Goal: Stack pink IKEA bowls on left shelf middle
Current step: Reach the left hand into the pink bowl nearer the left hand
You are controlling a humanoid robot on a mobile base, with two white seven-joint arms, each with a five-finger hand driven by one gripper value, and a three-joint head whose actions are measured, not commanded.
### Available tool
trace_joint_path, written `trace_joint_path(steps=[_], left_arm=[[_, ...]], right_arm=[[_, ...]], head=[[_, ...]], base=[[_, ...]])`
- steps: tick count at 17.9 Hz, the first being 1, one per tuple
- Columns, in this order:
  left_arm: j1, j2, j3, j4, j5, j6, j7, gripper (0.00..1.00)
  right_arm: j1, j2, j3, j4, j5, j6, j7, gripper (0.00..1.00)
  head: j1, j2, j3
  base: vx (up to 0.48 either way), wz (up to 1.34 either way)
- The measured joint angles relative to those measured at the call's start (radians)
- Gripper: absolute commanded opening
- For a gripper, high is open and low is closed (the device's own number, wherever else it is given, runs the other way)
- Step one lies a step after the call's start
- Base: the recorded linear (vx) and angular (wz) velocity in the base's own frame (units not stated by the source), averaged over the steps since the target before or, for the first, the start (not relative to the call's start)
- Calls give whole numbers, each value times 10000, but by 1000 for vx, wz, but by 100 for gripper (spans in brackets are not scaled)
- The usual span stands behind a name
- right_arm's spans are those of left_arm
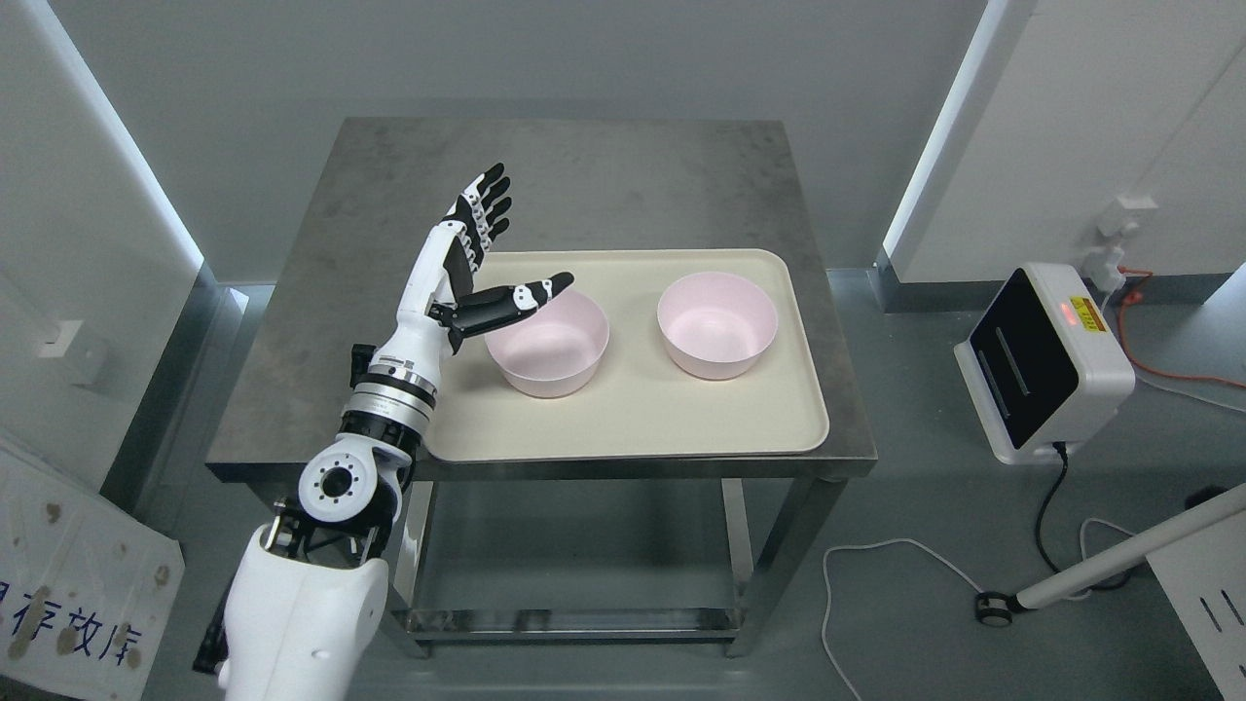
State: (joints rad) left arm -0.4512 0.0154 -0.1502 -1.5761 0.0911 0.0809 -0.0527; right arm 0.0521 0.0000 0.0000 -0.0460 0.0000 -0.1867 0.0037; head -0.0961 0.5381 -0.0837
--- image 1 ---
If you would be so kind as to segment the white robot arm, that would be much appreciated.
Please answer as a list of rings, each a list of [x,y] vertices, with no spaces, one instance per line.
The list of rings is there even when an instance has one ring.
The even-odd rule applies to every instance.
[[[197,670],[227,700],[343,700],[385,618],[384,552],[427,431],[446,352],[356,346],[351,396],[295,494],[245,540]]]

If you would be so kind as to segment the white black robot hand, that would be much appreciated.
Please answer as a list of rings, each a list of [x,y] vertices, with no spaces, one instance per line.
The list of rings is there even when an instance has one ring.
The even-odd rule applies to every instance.
[[[442,360],[459,354],[464,339],[533,316],[574,283],[573,274],[561,271],[475,291],[477,271],[510,227],[510,186],[502,163],[490,167],[464,186],[427,232],[399,301],[395,331],[371,359],[383,372],[410,371],[432,382]]]

